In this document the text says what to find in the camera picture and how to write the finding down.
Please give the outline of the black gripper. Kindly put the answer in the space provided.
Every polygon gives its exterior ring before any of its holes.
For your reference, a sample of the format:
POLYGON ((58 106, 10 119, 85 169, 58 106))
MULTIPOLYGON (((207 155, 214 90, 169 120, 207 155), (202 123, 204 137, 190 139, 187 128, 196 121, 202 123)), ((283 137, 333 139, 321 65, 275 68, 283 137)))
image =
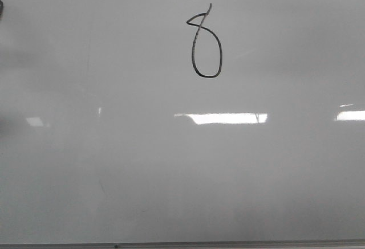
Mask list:
POLYGON ((3 2, 0 0, 0 18, 2 17, 3 13, 3 2))

